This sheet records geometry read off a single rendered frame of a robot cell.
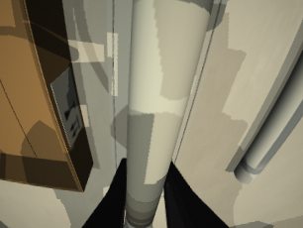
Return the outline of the tan open cardboard box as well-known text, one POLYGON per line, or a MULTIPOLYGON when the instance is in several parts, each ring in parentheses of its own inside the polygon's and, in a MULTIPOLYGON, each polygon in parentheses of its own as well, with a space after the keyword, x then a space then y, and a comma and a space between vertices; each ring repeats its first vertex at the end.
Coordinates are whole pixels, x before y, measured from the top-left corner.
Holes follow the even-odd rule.
POLYGON ((0 0, 0 179, 84 192, 92 167, 62 0, 0 0))

